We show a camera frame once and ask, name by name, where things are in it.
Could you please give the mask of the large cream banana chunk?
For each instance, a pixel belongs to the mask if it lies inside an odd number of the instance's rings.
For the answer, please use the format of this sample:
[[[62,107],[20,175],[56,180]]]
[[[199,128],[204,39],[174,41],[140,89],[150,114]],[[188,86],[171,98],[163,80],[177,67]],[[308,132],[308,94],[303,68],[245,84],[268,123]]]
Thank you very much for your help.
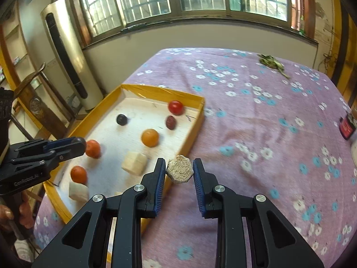
[[[68,187],[68,196],[74,201],[87,202],[89,197],[89,189],[84,184],[70,182]]]

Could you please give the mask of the tan hexagonal cracker piece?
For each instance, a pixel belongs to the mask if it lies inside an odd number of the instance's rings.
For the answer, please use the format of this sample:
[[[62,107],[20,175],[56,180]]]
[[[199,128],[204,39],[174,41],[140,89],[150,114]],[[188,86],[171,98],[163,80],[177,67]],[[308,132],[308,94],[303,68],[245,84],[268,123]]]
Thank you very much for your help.
[[[166,174],[176,184],[186,183],[194,175],[190,159],[183,155],[177,155],[170,159],[166,167]]]

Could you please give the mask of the small yellow-orange fruit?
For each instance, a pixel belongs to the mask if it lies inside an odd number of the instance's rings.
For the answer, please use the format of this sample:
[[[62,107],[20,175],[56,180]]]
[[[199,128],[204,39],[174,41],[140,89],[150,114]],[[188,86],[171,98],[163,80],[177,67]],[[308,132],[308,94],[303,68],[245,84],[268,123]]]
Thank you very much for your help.
[[[144,130],[141,141],[146,147],[156,147],[159,144],[159,133],[155,129]]]

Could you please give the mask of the small dark grape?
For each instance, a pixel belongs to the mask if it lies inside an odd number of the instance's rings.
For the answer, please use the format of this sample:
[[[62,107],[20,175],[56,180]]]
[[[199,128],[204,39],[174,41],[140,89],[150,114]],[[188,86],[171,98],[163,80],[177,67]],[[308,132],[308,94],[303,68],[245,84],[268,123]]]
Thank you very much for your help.
[[[124,114],[119,114],[117,117],[116,117],[116,122],[118,125],[120,126],[125,126],[127,123],[128,123],[128,118],[126,115]]]

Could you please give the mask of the red-brown jujube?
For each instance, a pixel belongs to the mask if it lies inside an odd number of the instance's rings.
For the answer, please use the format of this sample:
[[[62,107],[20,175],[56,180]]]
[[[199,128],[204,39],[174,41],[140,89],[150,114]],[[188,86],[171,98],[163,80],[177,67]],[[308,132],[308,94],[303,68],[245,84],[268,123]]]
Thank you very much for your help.
[[[175,117],[173,117],[172,115],[169,115],[165,120],[165,125],[169,130],[174,130],[177,125],[177,121],[176,121]]]

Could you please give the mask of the red cherry tomato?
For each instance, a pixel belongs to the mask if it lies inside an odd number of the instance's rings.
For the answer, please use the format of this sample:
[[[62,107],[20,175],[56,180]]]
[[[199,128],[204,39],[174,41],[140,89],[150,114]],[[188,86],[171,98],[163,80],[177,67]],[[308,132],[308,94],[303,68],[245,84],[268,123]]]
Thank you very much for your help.
[[[173,115],[182,115],[185,111],[184,105],[180,101],[170,101],[168,109]]]

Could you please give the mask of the near orange tangerine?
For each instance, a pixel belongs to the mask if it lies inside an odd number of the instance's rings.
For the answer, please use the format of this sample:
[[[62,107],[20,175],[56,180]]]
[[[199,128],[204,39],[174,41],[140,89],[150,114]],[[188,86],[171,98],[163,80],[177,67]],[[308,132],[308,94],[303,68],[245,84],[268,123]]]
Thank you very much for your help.
[[[87,184],[87,172],[81,166],[74,166],[70,171],[70,176],[73,182],[80,184]]]

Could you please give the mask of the orange tangerine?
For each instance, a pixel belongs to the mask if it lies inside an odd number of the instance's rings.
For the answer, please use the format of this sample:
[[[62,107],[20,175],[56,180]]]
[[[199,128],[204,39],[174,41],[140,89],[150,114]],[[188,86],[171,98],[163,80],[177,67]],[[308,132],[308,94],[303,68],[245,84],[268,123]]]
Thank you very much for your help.
[[[99,142],[95,140],[89,140],[87,141],[87,146],[85,150],[85,154],[88,157],[98,159],[101,155],[101,148]]]
[[[74,166],[70,171],[70,176],[73,182],[80,184],[87,184],[87,172],[81,166]]]

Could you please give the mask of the cream block in tray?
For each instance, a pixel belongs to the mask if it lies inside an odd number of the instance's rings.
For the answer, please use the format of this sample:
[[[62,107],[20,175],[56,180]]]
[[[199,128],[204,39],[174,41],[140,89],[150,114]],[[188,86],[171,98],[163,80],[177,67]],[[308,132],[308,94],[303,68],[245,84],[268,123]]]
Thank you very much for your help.
[[[146,155],[129,151],[122,162],[122,169],[134,176],[141,176],[146,168],[147,161]]]

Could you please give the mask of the dark wooden chair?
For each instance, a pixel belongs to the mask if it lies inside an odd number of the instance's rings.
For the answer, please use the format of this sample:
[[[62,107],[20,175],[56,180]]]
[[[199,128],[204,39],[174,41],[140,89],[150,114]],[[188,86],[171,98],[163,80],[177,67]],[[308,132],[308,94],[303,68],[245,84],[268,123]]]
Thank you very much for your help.
[[[39,129],[45,129],[49,134],[56,139],[66,137],[72,125],[76,120],[85,119],[85,114],[76,114],[66,101],[61,97],[58,90],[45,76],[44,69],[46,64],[42,64],[41,67],[27,75],[23,80],[20,80],[14,66],[10,67],[9,75],[6,77],[11,89],[15,93],[15,99],[19,101],[24,110],[29,113],[29,116],[40,124]],[[65,124],[58,118],[57,115],[46,105],[46,103],[40,98],[35,89],[31,86],[31,82],[35,79],[39,79],[45,86],[46,90],[50,91],[51,95],[54,95],[52,99],[58,101],[58,107],[61,113],[68,120],[69,125]]]

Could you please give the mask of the far orange tangerine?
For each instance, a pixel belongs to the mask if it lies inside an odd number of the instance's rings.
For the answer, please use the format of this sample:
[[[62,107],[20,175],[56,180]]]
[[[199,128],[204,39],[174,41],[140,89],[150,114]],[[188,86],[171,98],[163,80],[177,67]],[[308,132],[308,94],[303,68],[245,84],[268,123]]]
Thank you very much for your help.
[[[85,154],[88,157],[98,159],[101,155],[101,148],[99,142],[95,140],[89,140],[87,141],[87,146],[85,150]]]

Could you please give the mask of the yellow-rimmed white tray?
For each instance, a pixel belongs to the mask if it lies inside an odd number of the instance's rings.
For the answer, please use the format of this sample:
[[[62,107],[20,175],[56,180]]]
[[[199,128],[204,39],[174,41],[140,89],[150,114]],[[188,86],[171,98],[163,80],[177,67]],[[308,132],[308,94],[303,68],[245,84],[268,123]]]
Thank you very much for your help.
[[[169,111],[168,104],[172,100],[184,105],[182,115],[173,115]],[[190,93],[147,85],[118,86],[72,132],[72,136],[99,142],[100,157],[93,159],[84,154],[63,162],[44,184],[48,198],[62,220],[68,223],[83,206],[68,196],[72,167],[81,166],[86,170],[90,196],[100,193],[111,197],[124,192],[142,179],[122,169],[127,152],[146,155],[148,163],[144,173],[153,171],[158,158],[169,161],[178,154],[188,155],[205,118],[204,106],[203,97]],[[125,126],[117,124],[119,114],[127,116]],[[165,125],[169,115],[177,121],[174,130]],[[156,147],[149,148],[142,143],[142,132],[147,129],[159,133]]]

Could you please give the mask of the purple floral tablecloth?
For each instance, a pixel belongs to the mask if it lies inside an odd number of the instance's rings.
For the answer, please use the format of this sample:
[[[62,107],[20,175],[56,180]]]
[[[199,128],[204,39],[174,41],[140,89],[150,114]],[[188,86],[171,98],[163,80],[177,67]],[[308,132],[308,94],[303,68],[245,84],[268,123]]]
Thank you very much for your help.
[[[280,60],[290,79],[255,53],[164,49],[126,83],[205,98],[190,158],[237,194],[263,193],[325,267],[356,249],[356,166],[339,131],[349,106],[323,73]],[[214,267],[217,223],[204,220],[193,179],[174,184],[143,240],[144,267]]]

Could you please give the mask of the gold tower air conditioner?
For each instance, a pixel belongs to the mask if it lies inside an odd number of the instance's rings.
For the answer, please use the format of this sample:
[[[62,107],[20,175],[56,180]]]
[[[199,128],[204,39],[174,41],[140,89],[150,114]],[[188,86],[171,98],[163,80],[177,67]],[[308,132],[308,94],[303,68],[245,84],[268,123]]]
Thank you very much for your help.
[[[86,112],[104,98],[71,23],[65,0],[57,0],[41,11],[44,28],[61,70]]]

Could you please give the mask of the red black small box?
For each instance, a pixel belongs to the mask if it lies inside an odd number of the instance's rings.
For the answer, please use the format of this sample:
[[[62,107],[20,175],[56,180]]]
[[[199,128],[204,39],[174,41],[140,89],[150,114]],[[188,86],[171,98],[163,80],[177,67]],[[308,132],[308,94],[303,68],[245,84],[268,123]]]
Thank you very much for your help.
[[[349,140],[356,131],[356,119],[352,113],[346,113],[339,120],[339,131],[345,140]]]

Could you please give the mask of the green leafy stems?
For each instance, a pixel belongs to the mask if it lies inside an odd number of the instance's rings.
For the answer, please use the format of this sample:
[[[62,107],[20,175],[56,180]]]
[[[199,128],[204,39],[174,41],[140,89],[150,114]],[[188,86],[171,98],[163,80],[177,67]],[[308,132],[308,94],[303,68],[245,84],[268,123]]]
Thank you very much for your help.
[[[259,62],[266,67],[277,70],[281,75],[283,75],[286,79],[290,79],[291,77],[285,74],[284,65],[275,59],[273,56],[258,54]]]

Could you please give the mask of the barred window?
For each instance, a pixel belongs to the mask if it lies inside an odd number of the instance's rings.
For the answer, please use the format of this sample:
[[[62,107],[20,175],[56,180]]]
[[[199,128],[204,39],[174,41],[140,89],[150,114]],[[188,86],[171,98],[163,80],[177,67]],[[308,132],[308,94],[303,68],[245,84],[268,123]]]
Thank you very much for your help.
[[[187,20],[249,21],[315,32],[315,0],[69,0],[83,45],[122,31]]]

